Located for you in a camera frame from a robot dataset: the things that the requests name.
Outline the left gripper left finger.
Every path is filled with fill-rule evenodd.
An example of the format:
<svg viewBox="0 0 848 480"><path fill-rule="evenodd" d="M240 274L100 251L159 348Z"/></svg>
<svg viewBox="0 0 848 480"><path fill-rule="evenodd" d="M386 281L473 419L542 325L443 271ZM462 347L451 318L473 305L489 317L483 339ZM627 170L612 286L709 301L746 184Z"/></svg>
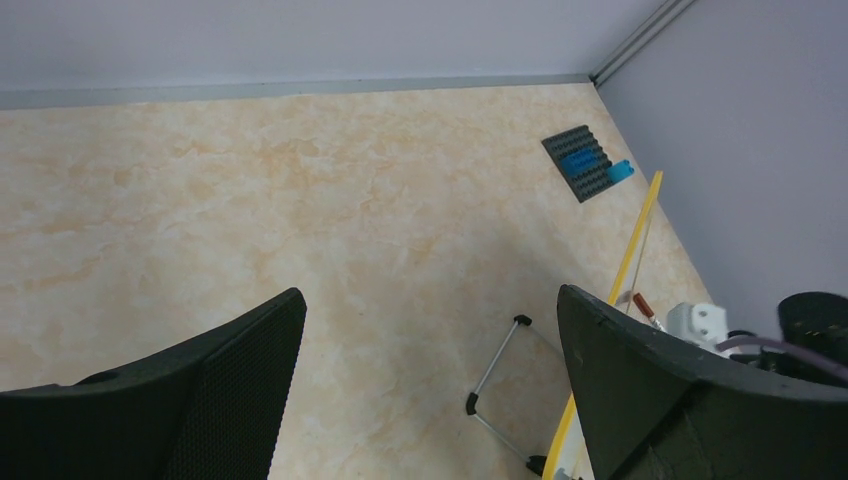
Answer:
<svg viewBox="0 0 848 480"><path fill-rule="evenodd" d="M5 479L264 479L307 305L288 289L73 385L1 395Z"/></svg>

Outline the yellow-framed whiteboard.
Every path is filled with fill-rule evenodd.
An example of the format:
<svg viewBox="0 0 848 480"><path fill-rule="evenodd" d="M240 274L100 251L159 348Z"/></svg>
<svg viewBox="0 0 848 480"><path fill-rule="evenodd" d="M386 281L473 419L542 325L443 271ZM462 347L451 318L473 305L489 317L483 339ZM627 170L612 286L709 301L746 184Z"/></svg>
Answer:
<svg viewBox="0 0 848 480"><path fill-rule="evenodd" d="M643 253L639 254L639 258L636 260L636 267L632 267L631 264L633 263L635 258L636 248L638 246L644 248L647 244L653 210L661 190L663 178L664 172L662 170L659 170L654 174L650 182L648 192L643 201L639 216L637 218L637 221L635 222L633 231L630 236L630 240L625 249L625 253L622 257L617 274L615 276L612 287L610 289L610 293L607 298L607 302L610 305L614 305L619 295L623 292L623 285L625 280L630 279L633 282L636 282L637 280L638 269ZM551 442L550 447L548 448L548 453L544 455L529 455L522 452L513 442L511 442L502 432L500 432L494 425L492 425L488 420L486 420L477 410L477 402L480 399L480 394L482 393L483 387L486 384L486 381L488 380L494 367L496 366L499 358L501 357L505 347L508 345L510 339L512 338L519 326L525 326L529 328L531 324L531 319L526 315L518 315L513 318L513 324L510 330L506 334L504 340L502 341L498 350L496 351L490 363L488 364L480 381L478 382L476 387L468 394L465 401L465 412L467 416L474 418L478 422L480 422L507 448L514 452L530 472L539 476L541 479L554 479L556 465L559 460L562 447L565 445L567 434L571 430L576 430L578 433L582 433L581 429L577 427L578 414L573 394L569 395L564 412L561 416L561 419L557 426L557 430L554 434L554 438Z"/></svg>

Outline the red-capped whiteboard marker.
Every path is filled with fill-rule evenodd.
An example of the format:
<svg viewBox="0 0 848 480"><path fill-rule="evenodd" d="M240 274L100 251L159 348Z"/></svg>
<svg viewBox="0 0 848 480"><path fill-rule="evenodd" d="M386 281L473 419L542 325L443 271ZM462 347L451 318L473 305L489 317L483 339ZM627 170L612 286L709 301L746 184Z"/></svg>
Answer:
<svg viewBox="0 0 848 480"><path fill-rule="evenodd" d="M635 293L632 296L632 301L651 326L657 330L665 332L665 327L658 320L656 313L641 293Z"/></svg>

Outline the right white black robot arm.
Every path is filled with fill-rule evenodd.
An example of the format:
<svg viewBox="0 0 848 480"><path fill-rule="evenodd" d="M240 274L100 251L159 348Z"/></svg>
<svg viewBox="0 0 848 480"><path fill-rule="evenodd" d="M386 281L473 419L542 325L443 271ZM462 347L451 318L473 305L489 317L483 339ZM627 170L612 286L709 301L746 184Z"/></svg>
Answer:
<svg viewBox="0 0 848 480"><path fill-rule="evenodd" d="M847 298L811 291L790 295L777 306L782 339L847 364ZM775 348L761 346L755 354L732 354L739 363L813 383L846 387L847 382Z"/></svg>

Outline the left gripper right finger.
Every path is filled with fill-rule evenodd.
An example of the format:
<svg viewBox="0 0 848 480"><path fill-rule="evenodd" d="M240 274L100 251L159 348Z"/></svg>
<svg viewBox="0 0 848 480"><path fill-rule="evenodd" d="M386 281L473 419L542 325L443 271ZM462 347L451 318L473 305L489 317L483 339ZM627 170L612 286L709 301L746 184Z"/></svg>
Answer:
<svg viewBox="0 0 848 480"><path fill-rule="evenodd" d="M707 352L574 285L557 300L598 479L843 479L847 392Z"/></svg>

